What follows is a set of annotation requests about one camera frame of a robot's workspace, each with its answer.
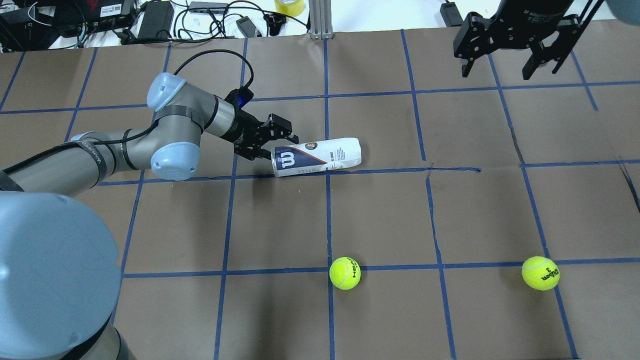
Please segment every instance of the tennis ball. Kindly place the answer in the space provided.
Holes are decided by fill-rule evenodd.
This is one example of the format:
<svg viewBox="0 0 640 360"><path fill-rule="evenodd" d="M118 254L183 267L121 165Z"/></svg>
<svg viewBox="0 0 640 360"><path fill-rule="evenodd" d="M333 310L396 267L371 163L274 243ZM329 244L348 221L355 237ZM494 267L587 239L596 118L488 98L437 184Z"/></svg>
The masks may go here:
<svg viewBox="0 0 640 360"><path fill-rule="evenodd" d="M360 282L360 265L346 256L331 264L329 278L333 285L340 290L353 289Z"/></svg>
<svg viewBox="0 0 640 360"><path fill-rule="evenodd" d="M536 290L549 290L558 285L560 270L550 259L534 256L522 264L522 279Z"/></svg>

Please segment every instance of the letter w logo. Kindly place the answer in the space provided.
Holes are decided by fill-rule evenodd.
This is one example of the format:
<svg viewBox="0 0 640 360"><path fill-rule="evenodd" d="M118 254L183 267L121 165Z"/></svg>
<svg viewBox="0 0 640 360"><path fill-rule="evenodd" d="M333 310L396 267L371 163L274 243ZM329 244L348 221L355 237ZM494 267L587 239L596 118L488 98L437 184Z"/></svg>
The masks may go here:
<svg viewBox="0 0 640 360"><path fill-rule="evenodd" d="M282 168L293 166L296 163L293 152L283 152L280 155L280 161L282 161Z"/></svg>

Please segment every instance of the white surface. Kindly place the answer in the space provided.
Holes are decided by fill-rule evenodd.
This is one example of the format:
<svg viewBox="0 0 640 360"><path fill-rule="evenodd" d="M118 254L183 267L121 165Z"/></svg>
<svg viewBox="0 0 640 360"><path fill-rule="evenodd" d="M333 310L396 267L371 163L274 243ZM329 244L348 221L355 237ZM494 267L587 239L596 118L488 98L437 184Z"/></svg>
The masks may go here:
<svg viewBox="0 0 640 360"><path fill-rule="evenodd" d="M191 3L190 0L174 0L175 3ZM211 2L229 3L229 0L212 0ZM275 11L274 0L254 0L264 10ZM309 0L304 0L305 9L302 14L296 18L302 22L307 22ZM381 31L381 30L397 30L397 29L416 29L416 28L443 28L445 26L442 16L440 15L440 5L444 0L333 0L332 25L334 32L340 31ZM569 13L580 13L584 8L587 0L575 0ZM469 12L477 12L483 17L491 17L497 10L500 0L456 0L456 5L464 18ZM249 4L234 4L232 6L251 6ZM174 7L174 20L184 7ZM262 14L257 10L231 9L230 13L240 13L249 16L252 22L260 29L262 34L266 34L266 25L262 19ZM614 16L609 10L607 4L603 4L600 11L594 19L613 19ZM131 28L134 34L138 33L141 21L144 19L144 13L140 15L137 23ZM225 27L227 35L242 38L242 34L237 29L236 20L238 16L232 16L227 19ZM211 18L206 14L188 13L185 17L185 27L191 30L207 32L211 24ZM181 22L178 22L178 28L181 28ZM283 27L280 35L300 35L306 33L305 26L289 19ZM204 35L193 34L194 39L205 38ZM182 32L182 38L188 37ZM51 49L66 47L75 44L75 38L59 38ZM95 46L114 46L120 45L120 39L111 31L94 34L86 43L86 47Z"/></svg>

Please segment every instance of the white cable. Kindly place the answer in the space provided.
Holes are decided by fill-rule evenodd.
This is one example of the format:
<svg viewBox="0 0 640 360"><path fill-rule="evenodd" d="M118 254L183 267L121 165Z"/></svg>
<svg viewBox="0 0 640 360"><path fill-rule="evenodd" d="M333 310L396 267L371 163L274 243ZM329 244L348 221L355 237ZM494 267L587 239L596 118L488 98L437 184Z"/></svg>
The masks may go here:
<svg viewBox="0 0 640 360"><path fill-rule="evenodd" d="M41 24L41 25L44 25L44 26L51 26L51 24L45 24L44 22L40 22L40 21L37 21L37 20L35 19L35 16L36 16L36 8L35 8L34 6L36 6L36 4L37 4L37 3L38 3L38 1L36 1L35 3L33 3L33 5L31 5L31 6L29 7L29 9L27 10L27 16L29 17L29 19L31 19L31 20L33 20L33 21L37 22L38 24Z"/></svg>

